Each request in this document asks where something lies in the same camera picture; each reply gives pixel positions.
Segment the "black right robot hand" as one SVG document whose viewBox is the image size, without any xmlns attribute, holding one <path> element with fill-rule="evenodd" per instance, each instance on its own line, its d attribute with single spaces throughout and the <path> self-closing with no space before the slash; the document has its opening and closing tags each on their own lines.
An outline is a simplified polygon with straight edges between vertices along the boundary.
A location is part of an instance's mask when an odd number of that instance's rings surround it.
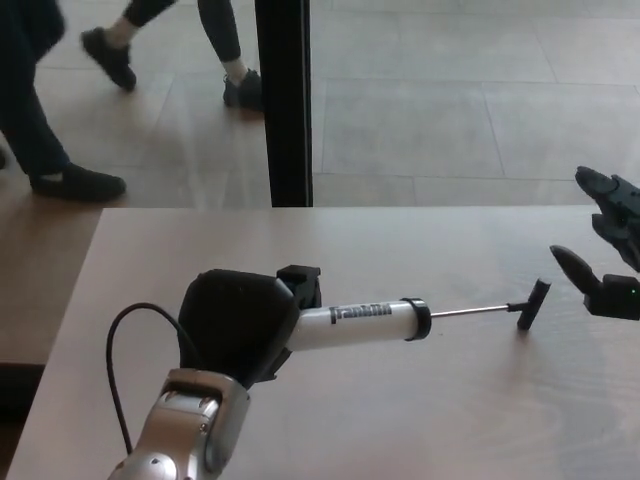
<svg viewBox="0 0 640 480">
<path fill-rule="evenodd" d="M 586 166 L 576 169 L 575 180 L 600 209 L 591 216 L 595 233 L 638 271 L 639 188 L 618 175 L 607 176 Z M 550 251 L 565 276 L 583 294 L 583 304 L 591 315 L 639 319 L 638 278 L 615 274 L 597 278 L 588 263 L 570 249 L 552 245 Z"/>
</svg>

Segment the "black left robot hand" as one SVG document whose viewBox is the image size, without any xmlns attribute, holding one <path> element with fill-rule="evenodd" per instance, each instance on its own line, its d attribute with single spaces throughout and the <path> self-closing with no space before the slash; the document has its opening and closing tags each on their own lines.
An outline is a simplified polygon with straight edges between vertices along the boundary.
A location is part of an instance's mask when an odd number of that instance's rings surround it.
<svg viewBox="0 0 640 480">
<path fill-rule="evenodd" d="M 182 368 L 227 375 L 245 389 L 276 378 L 302 311 L 321 306 L 318 267 L 289 265 L 274 276 L 214 269 L 186 290 L 178 323 Z"/>
</svg>

